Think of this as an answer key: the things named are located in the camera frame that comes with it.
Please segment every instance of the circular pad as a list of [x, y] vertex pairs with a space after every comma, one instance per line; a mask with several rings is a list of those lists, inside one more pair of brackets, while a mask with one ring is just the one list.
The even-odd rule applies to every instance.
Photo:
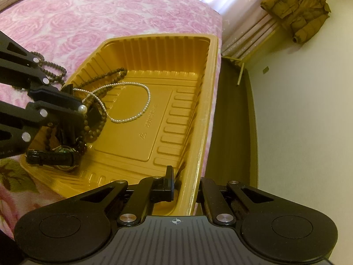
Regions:
[[81, 226], [78, 218], [68, 214], [49, 216], [40, 223], [39, 230], [52, 238], [64, 238], [75, 234]]
[[300, 239], [311, 233], [312, 225], [303, 217], [287, 215], [273, 220], [272, 229], [282, 237], [289, 239]]

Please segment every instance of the curtain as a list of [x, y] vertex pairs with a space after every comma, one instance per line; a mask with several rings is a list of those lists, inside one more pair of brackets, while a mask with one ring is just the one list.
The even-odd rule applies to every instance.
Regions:
[[222, 15], [222, 55], [243, 59], [278, 23], [260, 7], [262, 0], [200, 0]]

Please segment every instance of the bed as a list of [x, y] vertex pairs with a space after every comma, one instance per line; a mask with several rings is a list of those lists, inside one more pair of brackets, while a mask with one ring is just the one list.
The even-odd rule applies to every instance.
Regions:
[[[29, 51], [64, 66], [69, 77], [104, 41], [112, 37], [152, 33], [207, 33], [219, 38], [218, 62], [207, 148], [220, 70], [222, 19], [198, 0], [20, 0], [0, 12], [0, 30]], [[25, 91], [0, 84], [0, 100], [24, 108]], [[18, 157], [0, 160], [0, 229], [12, 237], [26, 212], [62, 199], [31, 178]]]

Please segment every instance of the green leaf pattern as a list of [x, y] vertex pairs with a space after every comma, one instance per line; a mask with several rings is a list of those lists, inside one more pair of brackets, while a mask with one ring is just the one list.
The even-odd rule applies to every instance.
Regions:
[[11, 192], [38, 192], [29, 174], [17, 161], [10, 158], [0, 160], [0, 182]]

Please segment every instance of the brown jacket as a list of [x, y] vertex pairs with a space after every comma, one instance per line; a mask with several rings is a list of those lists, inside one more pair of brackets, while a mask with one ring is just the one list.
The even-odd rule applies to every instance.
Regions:
[[326, 0], [263, 0], [261, 7], [279, 19], [296, 43], [312, 38], [331, 12]]

